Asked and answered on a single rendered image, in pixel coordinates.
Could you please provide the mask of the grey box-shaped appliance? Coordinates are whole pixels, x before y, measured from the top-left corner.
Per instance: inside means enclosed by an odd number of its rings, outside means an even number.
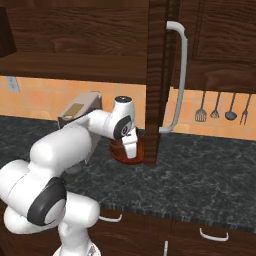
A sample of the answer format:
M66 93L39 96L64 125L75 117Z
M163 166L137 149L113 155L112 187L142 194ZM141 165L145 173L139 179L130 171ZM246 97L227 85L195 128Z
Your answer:
M76 96L58 115L58 128L96 110L102 109L102 98L99 92L82 92Z

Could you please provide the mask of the hanging whisk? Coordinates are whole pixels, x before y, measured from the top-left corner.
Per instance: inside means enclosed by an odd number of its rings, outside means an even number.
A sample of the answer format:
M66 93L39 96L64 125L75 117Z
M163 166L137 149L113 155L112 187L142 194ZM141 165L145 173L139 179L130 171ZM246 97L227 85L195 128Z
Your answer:
M210 117L213 118L213 119L218 119L220 117L219 112L218 112L218 105L219 105L220 95L221 95L221 92L218 92L215 108L212 111L212 113L210 114Z

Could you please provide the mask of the hanging ladle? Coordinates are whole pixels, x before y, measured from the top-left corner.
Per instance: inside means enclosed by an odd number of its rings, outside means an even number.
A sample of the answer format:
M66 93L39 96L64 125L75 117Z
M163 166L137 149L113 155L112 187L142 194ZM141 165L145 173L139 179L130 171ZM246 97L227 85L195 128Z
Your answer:
M233 96L232 96L232 101L231 101L231 104L230 104L230 108L229 110L225 113L225 118L229 121L233 121L237 118L237 114L235 112L232 111L232 108L233 108L233 104L234 104L234 101L235 101L235 97L236 97L236 93L233 93Z

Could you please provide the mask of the white wall outlet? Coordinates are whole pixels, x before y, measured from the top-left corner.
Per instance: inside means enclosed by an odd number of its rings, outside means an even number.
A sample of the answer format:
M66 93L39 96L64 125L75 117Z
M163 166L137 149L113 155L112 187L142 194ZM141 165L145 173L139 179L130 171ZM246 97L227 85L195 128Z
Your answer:
M14 76L7 76L6 83L8 86L8 90L10 92L19 92L20 91L17 79Z

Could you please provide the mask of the dark wood open cabinet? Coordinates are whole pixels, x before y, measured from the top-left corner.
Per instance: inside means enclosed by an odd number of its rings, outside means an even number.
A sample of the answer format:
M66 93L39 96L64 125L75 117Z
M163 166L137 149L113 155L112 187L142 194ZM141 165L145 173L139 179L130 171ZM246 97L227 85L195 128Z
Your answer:
M0 0L17 51L0 75L144 84L149 0Z

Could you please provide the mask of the red-brown bowl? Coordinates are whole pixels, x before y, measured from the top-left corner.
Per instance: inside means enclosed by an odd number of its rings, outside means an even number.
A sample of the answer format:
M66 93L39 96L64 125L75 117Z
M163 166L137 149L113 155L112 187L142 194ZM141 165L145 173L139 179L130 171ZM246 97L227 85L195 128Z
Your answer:
M144 159L144 136L138 136L137 155L135 158L129 159L126 156L125 148L121 140L109 141L109 152L111 156L118 162L126 165L135 165L143 162Z

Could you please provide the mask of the hanging slotted spatula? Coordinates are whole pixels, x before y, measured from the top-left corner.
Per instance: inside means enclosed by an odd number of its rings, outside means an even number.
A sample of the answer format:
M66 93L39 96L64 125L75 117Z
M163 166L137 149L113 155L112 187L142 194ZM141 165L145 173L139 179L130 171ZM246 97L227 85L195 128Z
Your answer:
M204 110L204 100L205 100L206 92L203 92L202 94L202 100L201 100L201 106L200 108L195 112L195 121L196 122L205 122L207 113Z

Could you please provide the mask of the hanging meat fork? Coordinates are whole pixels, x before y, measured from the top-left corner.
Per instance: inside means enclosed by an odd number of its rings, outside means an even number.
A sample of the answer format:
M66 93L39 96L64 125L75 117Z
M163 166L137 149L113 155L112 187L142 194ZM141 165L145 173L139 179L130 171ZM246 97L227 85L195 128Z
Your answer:
M243 123L244 125L246 124L247 116L248 116L248 107L249 107L249 104L250 104L251 96L252 96L252 94L249 94L249 95L248 95L248 99L247 99L247 102L246 102L245 109L243 110L242 115L241 115L241 118L240 118L240 125L241 125L242 123Z

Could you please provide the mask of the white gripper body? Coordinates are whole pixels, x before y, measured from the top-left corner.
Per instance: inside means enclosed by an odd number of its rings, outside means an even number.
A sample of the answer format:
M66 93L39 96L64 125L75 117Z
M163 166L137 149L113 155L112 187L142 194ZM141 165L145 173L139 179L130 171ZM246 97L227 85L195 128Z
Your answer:
M132 129L128 135L122 138L122 144L128 159L133 159L137 156L137 142L136 129Z

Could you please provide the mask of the dark wood closed cabinet door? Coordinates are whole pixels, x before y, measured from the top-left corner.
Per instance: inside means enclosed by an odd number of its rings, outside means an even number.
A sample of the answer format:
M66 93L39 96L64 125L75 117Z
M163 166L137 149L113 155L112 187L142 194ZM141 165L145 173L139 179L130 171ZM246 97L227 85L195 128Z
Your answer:
M256 94L256 0L181 0L185 87Z

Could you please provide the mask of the dark wood drawer front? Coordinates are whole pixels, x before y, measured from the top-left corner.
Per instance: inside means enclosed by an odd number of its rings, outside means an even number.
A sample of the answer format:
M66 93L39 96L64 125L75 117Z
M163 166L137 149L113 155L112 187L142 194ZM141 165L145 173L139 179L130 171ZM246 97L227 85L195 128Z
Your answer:
M195 242L203 242L214 246L238 248L243 250L256 249L256 234L230 230L227 228L208 226L193 222L182 222L175 220L171 225L171 232L174 236ZM225 238L229 235L229 239L225 242L212 241L203 238L201 233L216 238Z
M117 219L119 222L106 222L99 220L97 228L114 233L124 233L128 236L139 234L149 234L158 237L159 235L173 235L176 229L176 222L171 219L160 218L158 216L148 216L132 212L101 209L101 216Z

